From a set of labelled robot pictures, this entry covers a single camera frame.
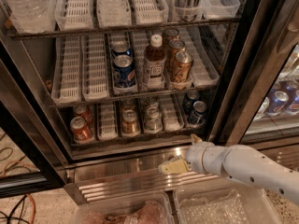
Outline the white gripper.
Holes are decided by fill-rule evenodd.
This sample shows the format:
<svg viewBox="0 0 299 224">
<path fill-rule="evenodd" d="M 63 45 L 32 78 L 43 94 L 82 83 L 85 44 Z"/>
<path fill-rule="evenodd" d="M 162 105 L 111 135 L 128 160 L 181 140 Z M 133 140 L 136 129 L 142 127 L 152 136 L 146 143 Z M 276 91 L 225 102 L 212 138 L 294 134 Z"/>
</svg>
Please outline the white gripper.
<svg viewBox="0 0 299 224">
<path fill-rule="evenodd" d="M 189 171 L 189 167 L 199 174 L 206 174 L 204 167 L 204 154 L 206 150 L 213 147 L 211 142 L 203 142 L 196 134 L 191 134 L 192 146 L 187 150 L 184 160 L 181 156 L 174 157 L 158 166 L 158 170 L 165 174 L 182 174 Z"/>
</svg>

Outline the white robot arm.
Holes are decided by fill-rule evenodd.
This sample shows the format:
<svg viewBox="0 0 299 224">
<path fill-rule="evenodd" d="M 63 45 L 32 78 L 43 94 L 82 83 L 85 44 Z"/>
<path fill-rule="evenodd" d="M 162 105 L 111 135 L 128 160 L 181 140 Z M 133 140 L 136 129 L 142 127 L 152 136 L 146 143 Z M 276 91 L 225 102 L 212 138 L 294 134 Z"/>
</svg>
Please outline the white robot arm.
<svg viewBox="0 0 299 224">
<path fill-rule="evenodd" d="M 178 155 L 158 166 L 166 175 L 194 171 L 217 175 L 233 182 L 267 189 L 299 204 L 299 173 L 286 168 L 260 151 L 245 145 L 216 146 L 191 135 L 192 145 L 184 157 Z"/>
</svg>

